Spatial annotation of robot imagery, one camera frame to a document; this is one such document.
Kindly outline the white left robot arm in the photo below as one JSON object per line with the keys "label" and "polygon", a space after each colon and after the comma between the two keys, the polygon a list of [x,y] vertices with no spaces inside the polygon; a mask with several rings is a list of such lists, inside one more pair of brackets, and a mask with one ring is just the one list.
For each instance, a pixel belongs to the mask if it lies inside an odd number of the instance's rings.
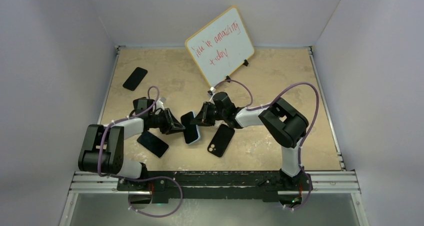
{"label": "white left robot arm", "polygon": [[124,119],[87,127],[77,164],[81,171],[129,178],[131,186],[144,190],[149,185],[149,177],[144,173],[147,168],[125,158],[124,141],[151,128],[168,135],[183,132],[185,127],[160,100],[142,97],[133,101],[133,107],[131,115]]}

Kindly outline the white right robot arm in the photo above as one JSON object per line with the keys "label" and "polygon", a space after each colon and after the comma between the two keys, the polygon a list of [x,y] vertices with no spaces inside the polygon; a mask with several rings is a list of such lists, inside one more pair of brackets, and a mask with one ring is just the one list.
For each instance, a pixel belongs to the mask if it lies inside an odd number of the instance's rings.
{"label": "white right robot arm", "polygon": [[286,189],[299,185],[301,172],[299,156],[301,142],[305,139],[308,120],[289,102],[277,98],[268,106],[257,110],[237,107],[227,93],[218,92],[212,102],[204,102],[199,113],[190,121],[198,126],[214,126],[223,121],[233,129],[264,126],[281,146],[281,184]]}

